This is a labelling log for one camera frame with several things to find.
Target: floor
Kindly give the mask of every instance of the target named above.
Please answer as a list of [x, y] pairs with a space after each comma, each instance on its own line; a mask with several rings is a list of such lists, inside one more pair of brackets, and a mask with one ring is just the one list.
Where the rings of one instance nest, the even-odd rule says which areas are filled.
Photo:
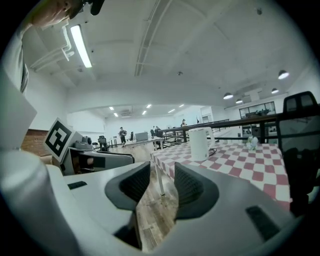
[[[150, 152], [153, 150], [152, 143], [135, 148], [110, 148], [110, 152], [133, 155], [136, 163], [150, 161]], [[174, 226], [178, 209], [178, 193], [174, 182], [163, 173], [165, 195], [160, 195], [156, 170], [152, 162], [151, 165], [150, 184], [136, 208], [142, 251], [145, 253], [151, 252], [164, 240]]]

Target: electric kettle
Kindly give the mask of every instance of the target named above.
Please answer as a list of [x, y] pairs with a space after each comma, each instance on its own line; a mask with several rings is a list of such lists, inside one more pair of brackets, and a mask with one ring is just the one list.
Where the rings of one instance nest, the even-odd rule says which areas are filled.
[[[211, 138], [211, 144], [208, 146], [207, 132]], [[191, 161], [205, 161], [209, 157], [209, 149], [215, 145], [215, 137], [210, 127], [194, 128], [188, 131], [189, 144], [191, 148]]]

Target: checkered tablecloth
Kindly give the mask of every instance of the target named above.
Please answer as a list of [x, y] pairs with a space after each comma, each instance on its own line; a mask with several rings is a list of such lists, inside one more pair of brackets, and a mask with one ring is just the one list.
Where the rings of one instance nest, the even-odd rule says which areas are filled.
[[205, 161], [192, 161], [189, 143], [182, 143], [150, 154], [151, 160], [172, 180], [175, 162], [206, 168], [250, 181], [260, 190], [290, 209], [288, 176], [276, 144], [259, 144], [255, 151], [245, 144], [216, 143], [217, 151]]

